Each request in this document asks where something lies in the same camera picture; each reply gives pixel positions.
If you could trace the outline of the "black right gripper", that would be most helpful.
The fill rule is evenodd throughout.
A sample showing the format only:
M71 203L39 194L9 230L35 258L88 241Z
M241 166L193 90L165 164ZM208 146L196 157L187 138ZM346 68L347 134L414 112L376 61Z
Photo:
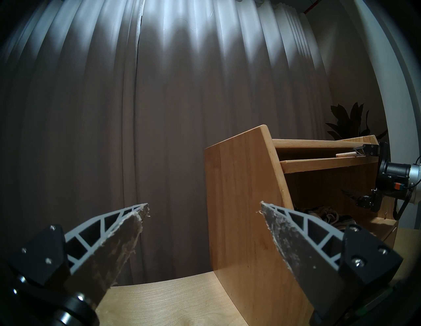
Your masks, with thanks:
M393 163L390 159L390 146L386 142L366 144L353 148L356 156L378 157L377 175L375 188L370 195L351 189L341 189L342 193L355 202L358 207L378 212L384 197L395 199L393 212L397 212L398 200L403 200L399 212L404 212L412 197L409 188L410 164Z

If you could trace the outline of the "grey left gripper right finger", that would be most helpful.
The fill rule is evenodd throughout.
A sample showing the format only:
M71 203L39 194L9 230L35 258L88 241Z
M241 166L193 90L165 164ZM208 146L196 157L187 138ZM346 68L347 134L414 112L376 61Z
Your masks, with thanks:
M314 308L310 324L368 324L393 293L403 258L359 224L340 231L318 217L261 201L274 244Z

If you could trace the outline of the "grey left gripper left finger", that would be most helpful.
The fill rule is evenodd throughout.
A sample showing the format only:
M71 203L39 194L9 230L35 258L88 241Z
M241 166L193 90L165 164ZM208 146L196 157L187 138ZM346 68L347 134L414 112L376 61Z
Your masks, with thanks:
M79 292L97 306L134 252L147 217L144 203L96 216L67 233L48 225L9 256L8 266L30 285Z

